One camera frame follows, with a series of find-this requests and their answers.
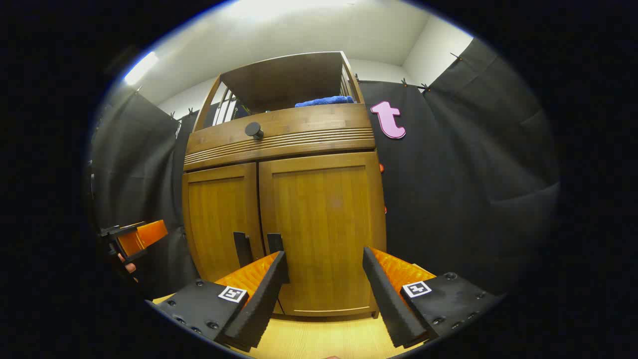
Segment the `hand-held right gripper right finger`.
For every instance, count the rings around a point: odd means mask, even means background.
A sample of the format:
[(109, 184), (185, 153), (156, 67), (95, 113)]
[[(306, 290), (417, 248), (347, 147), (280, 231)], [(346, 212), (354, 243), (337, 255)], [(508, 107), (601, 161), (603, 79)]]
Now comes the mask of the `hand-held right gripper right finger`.
[(451, 336), (501, 302), (454, 272), (436, 276), (376, 248), (364, 248), (362, 265), (396, 347)]

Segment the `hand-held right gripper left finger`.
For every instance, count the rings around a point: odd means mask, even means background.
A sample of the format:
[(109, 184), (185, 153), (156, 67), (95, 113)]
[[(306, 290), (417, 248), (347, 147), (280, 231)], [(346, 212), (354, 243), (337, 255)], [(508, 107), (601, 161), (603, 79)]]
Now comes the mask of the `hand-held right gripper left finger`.
[(287, 278), (285, 252), (248, 264), (217, 282), (196, 279), (150, 308), (213, 345), (258, 347)]

